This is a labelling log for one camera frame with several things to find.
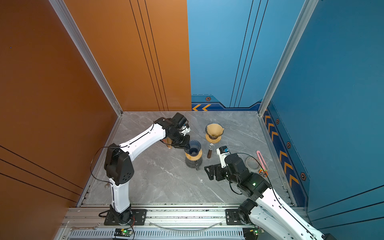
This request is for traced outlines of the blue ribbed dripper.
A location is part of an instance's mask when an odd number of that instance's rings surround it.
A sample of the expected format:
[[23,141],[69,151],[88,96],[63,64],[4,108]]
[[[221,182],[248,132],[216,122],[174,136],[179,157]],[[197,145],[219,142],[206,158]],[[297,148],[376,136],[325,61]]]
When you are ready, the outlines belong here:
[[196,157],[201,151],[201,143],[197,140],[190,140],[189,149],[185,149],[185,153],[191,157]]

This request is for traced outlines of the wooden ring dripper holder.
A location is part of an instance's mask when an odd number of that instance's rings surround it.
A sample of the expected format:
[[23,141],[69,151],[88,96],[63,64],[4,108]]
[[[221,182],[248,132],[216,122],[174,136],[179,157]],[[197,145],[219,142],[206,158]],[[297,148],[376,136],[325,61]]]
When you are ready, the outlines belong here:
[[211,144],[217,144],[218,142],[220,142],[222,139],[222,137],[218,137],[216,139],[211,139],[208,135],[206,135],[206,140],[211,143]]

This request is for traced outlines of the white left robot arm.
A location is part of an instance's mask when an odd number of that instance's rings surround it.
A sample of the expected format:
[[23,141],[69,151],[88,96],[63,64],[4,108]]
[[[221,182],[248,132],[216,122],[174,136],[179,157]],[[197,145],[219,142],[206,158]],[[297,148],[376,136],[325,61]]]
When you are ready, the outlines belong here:
[[134,175],[133,161],[146,149],[169,138],[171,147],[190,149],[190,127],[186,117],[176,113],[172,118],[161,117],[152,125],[120,145],[107,146],[104,169],[111,184],[112,203],[107,212],[105,225],[114,221],[118,225],[131,225],[132,206],[129,199],[129,182]]

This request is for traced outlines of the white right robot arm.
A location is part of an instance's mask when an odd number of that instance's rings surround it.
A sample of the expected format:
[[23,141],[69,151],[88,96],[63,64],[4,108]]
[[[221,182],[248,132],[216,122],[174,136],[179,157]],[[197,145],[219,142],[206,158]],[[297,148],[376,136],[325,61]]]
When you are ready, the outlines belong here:
[[246,200],[238,207],[246,225],[255,225],[277,240],[333,240],[297,214],[276,193],[268,178],[252,173],[238,154],[218,153],[220,164],[205,167],[211,179],[227,180]]

